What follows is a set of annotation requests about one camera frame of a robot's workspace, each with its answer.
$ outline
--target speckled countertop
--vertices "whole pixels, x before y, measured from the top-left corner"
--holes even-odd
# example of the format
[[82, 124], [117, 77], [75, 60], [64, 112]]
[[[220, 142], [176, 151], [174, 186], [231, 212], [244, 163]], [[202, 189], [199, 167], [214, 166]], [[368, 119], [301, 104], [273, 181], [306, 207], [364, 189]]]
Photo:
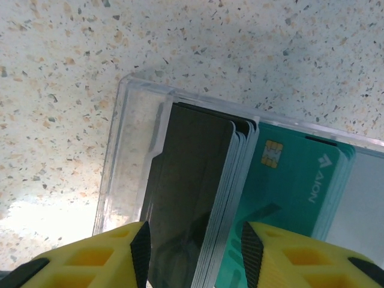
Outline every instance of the speckled countertop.
[[91, 235], [119, 79], [384, 139], [384, 2], [0, 3], [0, 269]]

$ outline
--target green credit card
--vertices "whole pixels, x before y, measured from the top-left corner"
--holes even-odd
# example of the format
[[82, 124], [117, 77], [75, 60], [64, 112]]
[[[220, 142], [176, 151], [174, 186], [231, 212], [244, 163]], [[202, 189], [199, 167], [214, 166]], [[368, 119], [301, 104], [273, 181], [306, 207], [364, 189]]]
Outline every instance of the green credit card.
[[[333, 193], [330, 188], [334, 187], [335, 177], [349, 175], [353, 146], [268, 124], [260, 123], [259, 128], [259, 139], [216, 288], [247, 288], [241, 256], [241, 232], [245, 221], [259, 221], [311, 236], [323, 204], [330, 205], [324, 203], [324, 199], [328, 193]], [[341, 194], [343, 187], [337, 190], [335, 193]], [[325, 223], [329, 225], [322, 229], [328, 232], [331, 222]]]

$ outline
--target granite countertop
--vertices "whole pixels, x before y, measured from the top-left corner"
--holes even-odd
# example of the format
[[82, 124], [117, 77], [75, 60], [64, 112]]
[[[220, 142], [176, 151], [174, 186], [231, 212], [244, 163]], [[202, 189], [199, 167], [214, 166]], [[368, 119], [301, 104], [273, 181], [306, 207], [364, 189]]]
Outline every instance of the granite countertop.
[[0, 3], [0, 269], [90, 236], [128, 74], [384, 140], [384, 2]]

